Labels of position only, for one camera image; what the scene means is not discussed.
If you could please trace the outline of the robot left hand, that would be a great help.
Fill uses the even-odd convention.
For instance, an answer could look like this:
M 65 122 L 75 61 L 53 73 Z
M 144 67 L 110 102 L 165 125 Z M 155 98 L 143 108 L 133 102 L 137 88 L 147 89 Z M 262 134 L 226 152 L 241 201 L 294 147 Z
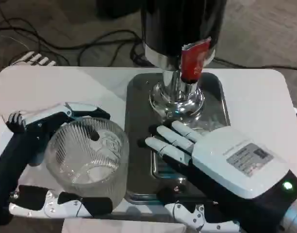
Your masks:
M 43 209 L 49 189 L 18 185 L 18 180 L 53 134 L 81 117 L 110 119 L 110 114 L 93 105 L 66 102 L 26 114 L 13 112 L 7 120 L 0 116 L 0 225 L 10 221 L 11 204 L 32 212 Z

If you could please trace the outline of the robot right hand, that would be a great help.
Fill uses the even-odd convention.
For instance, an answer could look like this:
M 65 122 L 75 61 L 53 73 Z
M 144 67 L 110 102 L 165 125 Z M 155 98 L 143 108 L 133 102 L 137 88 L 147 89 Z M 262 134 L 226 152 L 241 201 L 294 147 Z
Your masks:
M 231 126 L 199 133 L 173 121 L 152 130 L 146 147 L 216 202 L 226 218 L 161 190 L 158 198 L 180 223 L 199 232 L 297 233 L 297 176 L 267 147 Z

